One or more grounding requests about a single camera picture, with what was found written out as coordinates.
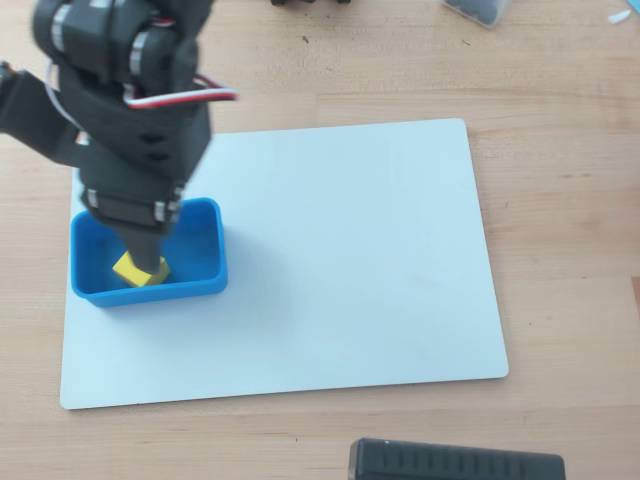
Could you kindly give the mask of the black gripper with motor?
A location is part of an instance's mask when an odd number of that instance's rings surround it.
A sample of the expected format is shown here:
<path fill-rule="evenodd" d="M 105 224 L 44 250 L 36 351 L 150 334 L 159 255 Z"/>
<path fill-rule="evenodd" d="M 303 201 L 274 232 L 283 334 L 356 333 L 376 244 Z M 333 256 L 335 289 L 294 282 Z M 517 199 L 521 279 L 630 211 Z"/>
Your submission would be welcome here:
<path fill-rule="evenodd" d="M 59 80 L 63 107 L 89 135 L 77 163 L 84 205 L 113 228 L 166 234 L 211 140 L 208 107 L 135 110 L 121 87 L 101 86 L 90 74 L 63 67 Z M 161 263 L 162 238 L 154 234 L 121 231 L 134 266 L 149 274 Z"/>

